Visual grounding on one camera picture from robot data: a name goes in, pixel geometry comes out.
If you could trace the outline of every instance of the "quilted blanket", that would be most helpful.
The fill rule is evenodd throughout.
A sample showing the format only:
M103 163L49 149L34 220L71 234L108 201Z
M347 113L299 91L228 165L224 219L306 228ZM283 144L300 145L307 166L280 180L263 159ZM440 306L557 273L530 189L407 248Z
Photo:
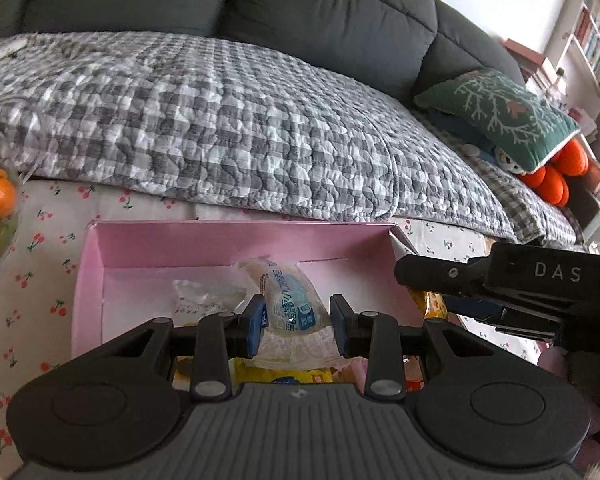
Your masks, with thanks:
M20 170L314 219L448 222L516 240L502 205L398 101L259 46L150 32L27 34L0 61Z

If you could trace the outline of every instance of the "pink cardboard box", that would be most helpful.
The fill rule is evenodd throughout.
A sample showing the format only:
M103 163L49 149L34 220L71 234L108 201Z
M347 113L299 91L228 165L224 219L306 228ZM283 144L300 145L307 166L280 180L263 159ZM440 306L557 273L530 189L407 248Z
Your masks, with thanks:
M148 319L171 317L173 280L226 280L253 288L235 263L259 257L298 262L327 308L332 294L343 294L356 312L376 310L419 326L422 314L394 279L396 239L410 246L394 224L99 222L84 241L72 357Z

